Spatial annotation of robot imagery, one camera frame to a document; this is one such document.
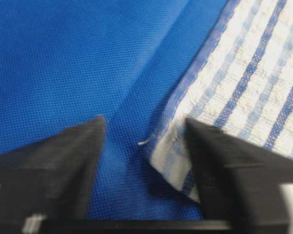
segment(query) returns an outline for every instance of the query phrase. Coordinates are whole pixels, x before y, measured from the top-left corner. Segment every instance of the striped towel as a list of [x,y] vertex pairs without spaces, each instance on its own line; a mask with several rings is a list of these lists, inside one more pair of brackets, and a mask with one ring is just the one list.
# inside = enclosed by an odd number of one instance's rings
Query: striped towel
[[229,0],[150,138],[151,165],[198,201],[187,117],[293,159],[293,0]]

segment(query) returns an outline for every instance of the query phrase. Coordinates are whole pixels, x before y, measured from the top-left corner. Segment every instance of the blue mesh fabric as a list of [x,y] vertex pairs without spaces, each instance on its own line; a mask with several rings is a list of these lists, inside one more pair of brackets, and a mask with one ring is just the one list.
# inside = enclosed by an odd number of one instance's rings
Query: blue mesh fabric
[[0,154],[102,114],[89,218],[199,219],[143,147],[225,0],[0,1]]

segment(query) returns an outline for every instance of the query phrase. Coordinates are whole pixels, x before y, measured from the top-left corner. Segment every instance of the black clamp jaw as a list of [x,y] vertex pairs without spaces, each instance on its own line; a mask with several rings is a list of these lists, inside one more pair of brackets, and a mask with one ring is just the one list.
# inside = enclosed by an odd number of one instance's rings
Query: black clamp jaw
[[293,160],[192,119],[185,138],[204,220],[86,220],[103,138],[101,117],[1,155],[0,233],[290,234],[281,187],[293,184]]

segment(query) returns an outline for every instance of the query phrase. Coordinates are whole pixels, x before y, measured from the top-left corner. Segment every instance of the checkered cloth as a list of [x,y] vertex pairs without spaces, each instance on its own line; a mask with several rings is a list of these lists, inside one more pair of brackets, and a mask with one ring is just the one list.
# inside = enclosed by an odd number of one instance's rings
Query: checkered cloth
[[187,117],[293,159],[293,0],[230,0],[150,138],[152,166],[198,200]]

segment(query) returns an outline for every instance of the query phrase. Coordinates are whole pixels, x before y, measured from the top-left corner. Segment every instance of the woven texture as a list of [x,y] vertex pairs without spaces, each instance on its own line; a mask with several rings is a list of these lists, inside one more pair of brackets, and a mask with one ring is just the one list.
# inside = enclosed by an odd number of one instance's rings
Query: woven texture
[[143,160],[225,0],[0,1],[0,154],[104,115],[90,218],[199,219]]
[[187,117],[293,159],[293,1],[230,0],[168,101],[150,162],[198,200],[183,139]]

